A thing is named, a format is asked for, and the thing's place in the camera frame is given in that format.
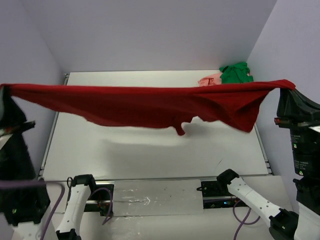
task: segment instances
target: purple cable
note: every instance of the purple cable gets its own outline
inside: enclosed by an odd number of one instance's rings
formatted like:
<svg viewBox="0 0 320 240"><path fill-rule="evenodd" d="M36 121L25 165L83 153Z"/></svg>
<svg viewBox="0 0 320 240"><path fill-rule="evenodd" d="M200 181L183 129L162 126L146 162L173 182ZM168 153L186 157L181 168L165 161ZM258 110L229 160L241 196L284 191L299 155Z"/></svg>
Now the purple cable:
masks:
<svg viewBox="0 0 320 240"><path fill-rule="evenodd" d="M242 228L242 226L245 224L246 220L248 219L250 212L251 212L251 208L249 208L248 213L245 215L244 219L242 220L242 222L238 226L237 230L235 231L235 234L233 236L233 240L237 240L238 233L239 233L240 229Z"/></svg>
<svg viewBox="0 0 320 240"><path fill-rule="evenodd" d="M237 206L238 203L240 203L240 202L242 202L242 201L239 200L239 201L237 201L237 202L235 203L235 205L233 206L232 211L233 211L233 215L234 215L235 219L236 219L239 223L242 223L242 221L238 218L238 216L237 216L237 214L236 214L236 206ZM259 220L260 220L260 216L258 216L258 218L257 218L255 221L253 221L253 222L245 222L243 225L253 225L253 224L256 224Z"/></svg>
<svg viewBox="0 0 320 240"><path fill-rule="evenodd" d="M247 214L245 215L244 219L241 221L237 215L236 215L236 206L238 205L238 203L240 203L241 200L237 201L235 203L235 205L233 206L233 215L235 216L235 219L240 222L240 225L238 226L238 228L236 229L235 231L235 234L234 234L234 237L233 237L233 240L237 240L237 236L238 236L238 233L240 231L240 229L242 228L243 225L253 225L253 224L256 224L259 220L260 220L260 216L253 222L249 222L249 223L246 223L246 220L248 219L250 213L251 213L251 208L249 208L249 211L247 212Z"/></svg>
<svg viewBox="0 0 320 240"><path fill-rule="evenodd" d="M110 213L111 213L111 209L112 209L112 194L111 194L111 191L110 191L108 188L106 188L106 187L100 187L100 188L98 188L97 190L93 191L93 193L91 193L90 197L91 197L93 194L95 194L96 192L100 191L100 190L105 190L105 191L107 191L107 192L109 193L109 196L110 196L110 206L109 206L108 212L107 212L107 214L106 214L106 217L105 217L105 219L104 219L104 221L103 221L103 223L102 223L102 225L105 225L105 224L111 219Z"/></svg>
<svg viewBox="0 0 320 240"><path fill-rule="evenodd" d="M50 221L63 198L66 188L65 186L58 181L37 181L37 180L21 180L21 181L0 181L0 189L24 189L24 188L32 188L32 187L43 187L47 184L59 185L61 187L60 195L55 202L48 219L46 220L44 227L42 229L40 240L44 240L46 232L48 230Z"/></svg>

